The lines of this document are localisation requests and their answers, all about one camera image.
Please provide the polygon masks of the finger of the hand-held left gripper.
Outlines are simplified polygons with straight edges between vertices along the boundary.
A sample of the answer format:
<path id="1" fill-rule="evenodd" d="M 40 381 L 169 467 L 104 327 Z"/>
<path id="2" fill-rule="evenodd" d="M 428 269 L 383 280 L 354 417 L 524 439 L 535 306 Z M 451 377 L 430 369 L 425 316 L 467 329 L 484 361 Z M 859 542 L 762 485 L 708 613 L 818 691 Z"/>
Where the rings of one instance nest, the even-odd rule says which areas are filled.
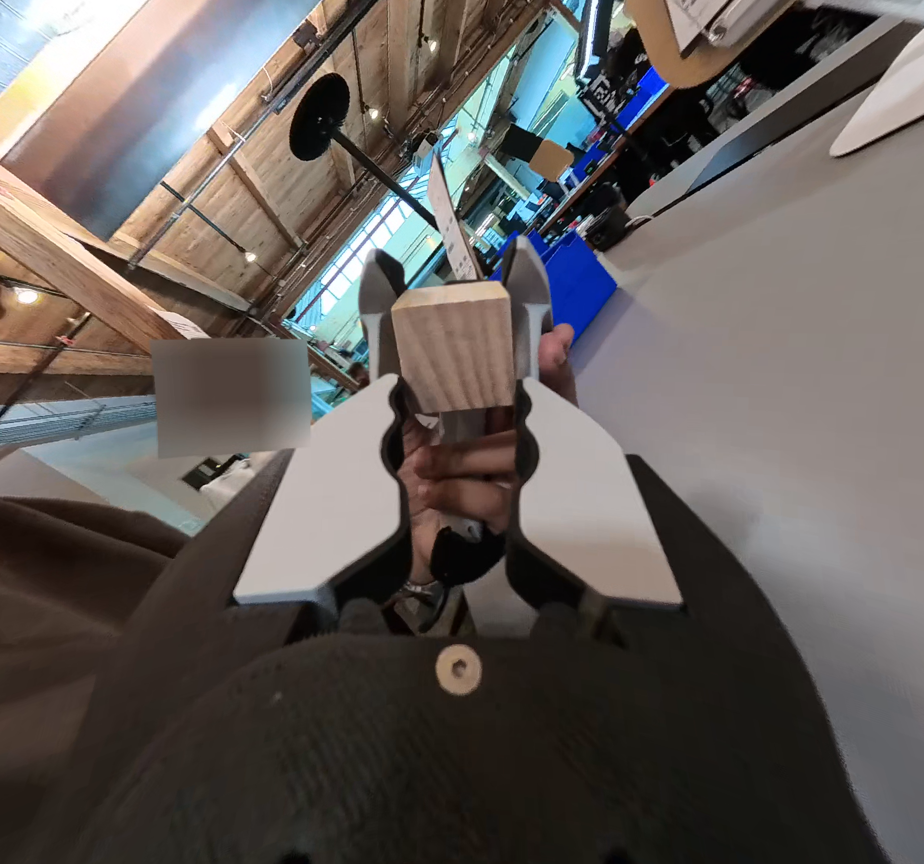
<path id="1" fill-rule="evenodd" d="M 358 307 L 369 350 L 370 381 L 400 374 L 400 360 L 392 308 L 407 290 L 402 264 L 376 248 L 365 258 L 359 281 Z"/>
<path id="2" fill-rule="evenodd" d="M 503 255 L 502 285 L 511 301 L 514 379 L 538 379 L 540 339 L 552 330 L 552 298 L 545 265 L 525 235 Z"/>

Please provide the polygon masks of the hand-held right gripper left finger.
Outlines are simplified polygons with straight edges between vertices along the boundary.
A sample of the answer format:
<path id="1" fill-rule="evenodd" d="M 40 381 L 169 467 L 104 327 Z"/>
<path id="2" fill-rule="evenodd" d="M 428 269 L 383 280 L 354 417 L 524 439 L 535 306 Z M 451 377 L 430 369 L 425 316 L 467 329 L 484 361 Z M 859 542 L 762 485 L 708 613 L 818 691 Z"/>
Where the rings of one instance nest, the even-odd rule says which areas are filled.
<path id="1" fill-rule="evenodd" d="M 311 428 L 277 487 L 233 597 L 237 604 L 388 601 L 412 567 L 398 478 L 404 385 L 386 374 Z"/>

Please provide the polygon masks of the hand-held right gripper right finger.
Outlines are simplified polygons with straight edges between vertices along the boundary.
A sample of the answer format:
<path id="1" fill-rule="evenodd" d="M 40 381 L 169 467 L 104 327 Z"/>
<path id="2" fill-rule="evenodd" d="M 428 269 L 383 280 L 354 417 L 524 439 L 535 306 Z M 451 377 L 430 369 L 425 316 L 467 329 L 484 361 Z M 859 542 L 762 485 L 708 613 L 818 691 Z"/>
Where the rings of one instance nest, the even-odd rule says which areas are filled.
<path id="1" fill-rule="evenodd" d="M 547 604 L 678 611 L 684 597 L 619 443 L 538 379 L 516 387 L 506 623 Z"/>

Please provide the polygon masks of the blue plastic bin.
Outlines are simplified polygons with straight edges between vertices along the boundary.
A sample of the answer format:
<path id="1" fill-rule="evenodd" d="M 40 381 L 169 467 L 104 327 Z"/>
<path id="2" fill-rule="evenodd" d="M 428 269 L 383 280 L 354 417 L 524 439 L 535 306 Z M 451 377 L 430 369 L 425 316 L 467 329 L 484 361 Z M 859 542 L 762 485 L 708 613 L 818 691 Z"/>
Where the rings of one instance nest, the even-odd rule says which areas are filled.
<path id="1" fill-rule="evenodd" d="M 669 94 L 671 86 L 664 81 L 654 66 L 641 76 L 635 93 L 628 101 L 624 114 L 628 117 L 629 126 L 635 125 L 653 105 L 664 95 Z"/>
<path id="2" fill-rule="evenodd" d="M 617 291 L 617 283 L 575 231 L 565 233 L 552 244 L 537 231 L 530 232 L 527 239 L 546 269 L 552 325 L 570 325 L 575 345 Z"/>

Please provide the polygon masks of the blue striped wooden cube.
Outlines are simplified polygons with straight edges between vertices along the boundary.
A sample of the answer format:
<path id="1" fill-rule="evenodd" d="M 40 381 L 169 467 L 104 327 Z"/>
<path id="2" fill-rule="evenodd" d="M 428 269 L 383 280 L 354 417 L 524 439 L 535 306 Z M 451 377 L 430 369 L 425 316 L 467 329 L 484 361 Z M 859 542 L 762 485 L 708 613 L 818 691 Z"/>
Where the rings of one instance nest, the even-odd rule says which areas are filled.
<path id="1" fill-rule="evenodd" d="M 391 318 L 400 373 L 422 414 L 514 405 L 511 298 L 502 284 L 410 289 Z"/>

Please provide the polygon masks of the grey desk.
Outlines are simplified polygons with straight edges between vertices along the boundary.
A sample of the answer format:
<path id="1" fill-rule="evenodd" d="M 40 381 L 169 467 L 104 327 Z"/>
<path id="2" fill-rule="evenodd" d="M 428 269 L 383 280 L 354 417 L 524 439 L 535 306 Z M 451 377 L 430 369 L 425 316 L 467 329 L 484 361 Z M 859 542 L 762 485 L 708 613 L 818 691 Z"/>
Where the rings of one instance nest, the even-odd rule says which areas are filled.
<path id="1" fill-rule="evenodd" d="M 922 74 L 870 88 L 607 254 L 577 352 L 687 598 L 506 623 L 500 862 L 922 862 Z"/>

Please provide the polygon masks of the person's left hand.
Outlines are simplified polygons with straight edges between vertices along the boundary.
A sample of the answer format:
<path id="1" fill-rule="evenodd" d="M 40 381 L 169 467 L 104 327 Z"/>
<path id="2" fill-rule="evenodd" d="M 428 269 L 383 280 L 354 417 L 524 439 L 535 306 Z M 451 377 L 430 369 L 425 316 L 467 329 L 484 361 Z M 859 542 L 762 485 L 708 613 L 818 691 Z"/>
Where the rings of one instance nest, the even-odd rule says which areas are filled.
<path id="1" fill-rule="evenodd" d="M 491 411 L 486 433 L 437 442 L 419 419 L 404 428 L 399 478 L 409 496 L 415 557 L 429 563 L 441 516 L 457 516 L 502 534 L 510 516 L 516 433 L 512 414 Z"/>

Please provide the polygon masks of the black battery charger case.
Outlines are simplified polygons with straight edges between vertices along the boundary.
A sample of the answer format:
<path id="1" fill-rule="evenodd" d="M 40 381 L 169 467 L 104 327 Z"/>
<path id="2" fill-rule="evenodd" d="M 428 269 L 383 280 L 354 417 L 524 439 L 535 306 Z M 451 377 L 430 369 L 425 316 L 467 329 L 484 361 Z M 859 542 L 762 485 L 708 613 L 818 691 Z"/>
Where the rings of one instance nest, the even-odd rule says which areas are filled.
<path id="1" fill-rule="evenodd" d="M 631 228 L 632 218 L 623 207 L 614 205 L 594 218 L 584 239 L 592 249 L 606 252 L 623 240 Z"/>

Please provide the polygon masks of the silver wristwatch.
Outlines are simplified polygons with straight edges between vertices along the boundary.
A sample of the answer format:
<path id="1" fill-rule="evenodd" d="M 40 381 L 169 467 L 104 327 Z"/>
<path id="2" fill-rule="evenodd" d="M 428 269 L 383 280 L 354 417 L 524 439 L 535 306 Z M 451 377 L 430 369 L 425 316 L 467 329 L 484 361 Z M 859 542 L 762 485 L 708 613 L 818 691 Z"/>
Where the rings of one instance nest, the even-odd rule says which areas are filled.
<path id="1" fill-rule="evenodd" d="M 392 610 L 413 636 L 429 633 L 445 613 L 452 588 L 434 580 L 426 584 L 406 582 L 397 593 Z"/>

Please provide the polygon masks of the brown rounded board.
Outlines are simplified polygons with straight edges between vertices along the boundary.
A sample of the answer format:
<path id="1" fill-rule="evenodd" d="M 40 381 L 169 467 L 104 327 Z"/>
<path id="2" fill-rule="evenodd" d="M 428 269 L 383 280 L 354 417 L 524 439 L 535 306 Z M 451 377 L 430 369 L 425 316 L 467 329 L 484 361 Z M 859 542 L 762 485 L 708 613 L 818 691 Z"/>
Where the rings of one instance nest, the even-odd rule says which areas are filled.
<path id="1" fill-rule="evenodd" d="M 528 168 L 543 180 L 555 182 L 573 166 L 574 161 L 571 150 L 552 140 L 542 139 L 528 161 Z"/>

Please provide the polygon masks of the black round ceiling fixture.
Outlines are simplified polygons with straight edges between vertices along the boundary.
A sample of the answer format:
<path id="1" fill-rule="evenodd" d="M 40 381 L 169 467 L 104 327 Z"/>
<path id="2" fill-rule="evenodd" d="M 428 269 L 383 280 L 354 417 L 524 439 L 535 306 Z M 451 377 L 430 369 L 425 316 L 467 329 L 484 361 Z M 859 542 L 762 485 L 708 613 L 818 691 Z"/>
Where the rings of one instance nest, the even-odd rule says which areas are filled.
<path id="1" fill-rule="evenodd" d="M 336 143 L 425 223 L 438 230 L 433 214 L 343 133 L 342 127 L 347 118 L 349 103 L 349 86 L 340 74 L 325 74 L 312 84 L 300 101 L 291 121 L 291 152 L 298 160 L 310 162 L 328 151 L 332 142 Z M 410 156 L 418 162 L 419 169 L 429 170 L 434 148 L 440 149 L 442 159 L 443 143 L 444 138 L 440 133 L 426 131 L 410 140 Z"/>

